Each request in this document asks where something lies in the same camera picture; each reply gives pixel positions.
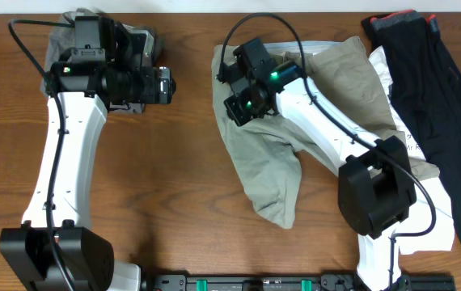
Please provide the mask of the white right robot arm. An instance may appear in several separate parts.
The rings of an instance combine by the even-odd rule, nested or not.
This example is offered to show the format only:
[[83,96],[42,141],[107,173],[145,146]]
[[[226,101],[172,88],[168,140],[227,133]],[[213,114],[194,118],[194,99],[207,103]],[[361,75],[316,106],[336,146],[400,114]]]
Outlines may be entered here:
[[331,103],[307,74],[308,63],[278,63],[259,39],[240,45],[234,63],[218,63],[217,79],[229,86],[223,104],[241,127],[278,112],[300,128],[338,170],[338,206],[359,238],[356,276],[367,290],[400,286],[397,229],[416,202],[404,143],[365,130]]

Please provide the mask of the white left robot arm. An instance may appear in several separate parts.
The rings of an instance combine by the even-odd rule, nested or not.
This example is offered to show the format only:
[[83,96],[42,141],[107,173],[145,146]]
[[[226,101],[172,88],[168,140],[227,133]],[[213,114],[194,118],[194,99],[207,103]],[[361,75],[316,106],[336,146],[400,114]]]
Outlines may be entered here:
[[91,228],[90,192],[99,136],[111,112],[169,104],[176,83],[156,61],[154,29],[88,13],[65,19],[74,35],[41,70],[49,126],[40,173],[21,224],[0,233],[0,252],[28,290],[149,290],[142,269],[118,261]]

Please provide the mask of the olive green shorts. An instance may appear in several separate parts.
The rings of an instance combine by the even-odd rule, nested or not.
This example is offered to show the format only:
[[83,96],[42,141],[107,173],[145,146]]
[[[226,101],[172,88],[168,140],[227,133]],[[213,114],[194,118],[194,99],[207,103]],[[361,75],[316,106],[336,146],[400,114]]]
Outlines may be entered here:
[[[304,63],[308,78],[324,96],[364,129],[383,140],[405,139],[359,37],[343,42],[305,41],[301,47],[294,41],[270,43],[266,49],[277,63]],[[306,151],[333,174],[338,172],[337,164],[284,117],[266,116],[237,126],[224,105],[231,96],[229,85],[213,79],[212,94],[220,135],[254,210],[283,229],[291,228],[302,178],[296,153]]]

